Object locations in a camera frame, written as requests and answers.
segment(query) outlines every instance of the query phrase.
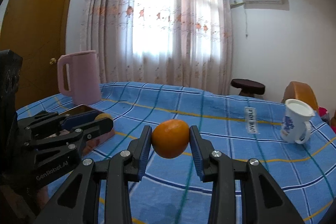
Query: wooden stool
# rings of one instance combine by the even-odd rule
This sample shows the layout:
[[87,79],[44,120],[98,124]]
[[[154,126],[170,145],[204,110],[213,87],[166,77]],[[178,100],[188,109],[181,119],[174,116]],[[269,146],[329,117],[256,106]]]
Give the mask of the wooden stool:
[[263,95],[265,93],[265,85],[248,79],[232,79],[231,85],[241,89],[240,96],[254,98],[254,94]]

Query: yellow stripe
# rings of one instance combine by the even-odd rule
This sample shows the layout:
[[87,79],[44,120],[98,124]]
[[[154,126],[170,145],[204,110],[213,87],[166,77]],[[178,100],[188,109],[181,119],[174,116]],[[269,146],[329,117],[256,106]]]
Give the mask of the yellow stripe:
[[[99,202],[105,205],[105,200],[103,198],[99,198]],[[330,201],[327,205],[323,206],[317,212],[313,213],[311,216],[306,217],[303,221],[310,220],[311,218],[317,216],[320,212],[322,212],[324,209],[326,209],[327,207],[329,207],[332,203],[333,203],[333,200]],[[135,224],[145,224],[144,222],[142,222],[142,221],[140,221],[140,220],[138,220],[136,218],[132,218],[132,221]]]
[[[103,101],[110,101],[110,102],[114,102],[114,103],[118,102],[116,100],[111,100],[111,99],[102,99],[102,100]],[[145,108],[152,109],[152,107],[150,107],[150,106],[139,105],[139,104],[135,104],[135,103],[129,103],[129,102],[126,102],[126,101],[120,101],[120,103],[128,104],[128,105],[131,105],[131,106],[139,106],[139,107],[145,107]],[[200,117],[201,116],[200,114],[196,114],[196,113],[184,112],[184,111],[179,111],[179,110],[169,110],[169,109],[160,108],[160,107],[155,107],[154,109],[169,112],[169,113],[177,113],[177,114],[186,115],[186,116],[193,116],[193,117]],[[235,122],[245,122],[245,119],[210,116],[210,115],[203,115],[203,118],[226,120],[226,121],[235,121]],[[280,122],[268,122],[268,121],[257,121],[257,122],[258,123],[267,123],[267,124],[272,124],[272,125],[277,125],[277,126],[281,125]]]
[[[99,202],[102,203],[103,205],[105,205],[105,200],[103,198],[99,198]],[[142,222],[141,220],[138,220],[134,217],[132,217],[132,222],[135,224],[146,224],[144,222]]]
[[31,112],[30,112],[30,109],[29,109],[27,106],[26,106],[26,110],[27,110],[27,112],[28,112],[28,116],[31,117],[32,114],[31,114]]
[[[126,136],[125,133],[121,133],[121,132],[115,132],[118,135],[121,136]],[[137,139],[133,136],[128,136],[131,139]],[[311,154],[312,157],[314,157],[315,155],[317,155],[318,153],[320,153],[323,149],[325,149],[329,144],[331,144],[333,141],[336,140],[336,137],[332,138],[329,142],[327,142],[324,146],[322,146],[319,150],[315,151],[313,154]],[[182,155],[186,155],[186,156],[192,156],[191,153],[188,152],[183,152]],[[272,159],[272,160],[266,160],[266,162],[275,162],[275,161],[283,161],[283,162],[299,162],[299,161],[306,161],[311,159],[310,157],[307,158],[303,158],[303,159],[296,159],[296,160],[283,160],[283,159]],[[243,159],[235,159],[235,160],[240,160],[240,161],[244,161],[247,162],[247,160],[243,160]]]
[[[121,133],[121,132],[115,132],[116,134],[118,134],[118,135],[121,135],[121,136],[127,136],[127,134],[125,134],[125,133]],[[128,135],[127,137],[129,137],[129,138],[131,138],[131,139],[137,139],[137,138],[135,138],[135,137],[133,137],[133,136],[131,136],[131,135]]]
[[333,200],[330,201],[327,205],[323,206],[321,209],[319,209],[316,213],[313,213],[311,216],[306,217],[303,221],[310,220],[311,218],[313,218],[314,216],[316,216],[320,212],[322,212],[325,208],[327,208],[328,206],[330,206],[332,203],[333,203]]
[[68,109],[67,107],[62,106],[61,102],[59,101],[59,99],[58,99],[57,97],[54,97],[54,98],[55,98],[56,103],[58,103],[58,105],[59,105],[60,107],[62,107],[62,108],[64,108],[64,109]]

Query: pink kettle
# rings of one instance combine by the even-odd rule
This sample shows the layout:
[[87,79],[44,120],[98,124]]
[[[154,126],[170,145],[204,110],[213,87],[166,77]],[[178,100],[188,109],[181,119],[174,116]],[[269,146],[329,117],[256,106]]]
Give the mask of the pink kettle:
[[[69,65],[69,90],[64,88],[63,66]],[[100,80],[95,51],[62,55],[57,62],[58,90],[71,96],[75,105],[91,105],[101,100]]]

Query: kettle handle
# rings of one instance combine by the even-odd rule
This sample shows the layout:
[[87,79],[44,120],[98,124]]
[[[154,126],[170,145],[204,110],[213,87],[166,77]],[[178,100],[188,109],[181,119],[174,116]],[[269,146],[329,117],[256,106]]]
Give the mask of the kettle handle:
[[304,137],[303,140],[296,140],[295,142],[296,142],[297,144],[304,144],[304,143],[305,143],[306,141],[308,141],[309,138],[310,138],[310,134],[311,134],[311,126],[310,126],[310,123],[309,123],[308,121],[305,121],[304,123],[305,123],[306,128],[307,128],[307,130],[306,130],[306,135],[305,135],[305,137]]
[[64,75],[63,75],[63,66],[65,64],[69,64],[71,66],[72,56],[62,55],[57,61],[57,82],[58,82],[58,90],[65,96],[72,96],[71,87],[69,90],[64,88]]

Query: sheer curtain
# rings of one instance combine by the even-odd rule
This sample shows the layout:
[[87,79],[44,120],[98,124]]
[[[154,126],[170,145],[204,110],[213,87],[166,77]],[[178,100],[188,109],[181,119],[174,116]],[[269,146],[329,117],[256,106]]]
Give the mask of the sheer curtain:
[[87,12],[82,48],[98,51],[102,82],[228,93],[229,0],[91,0]]

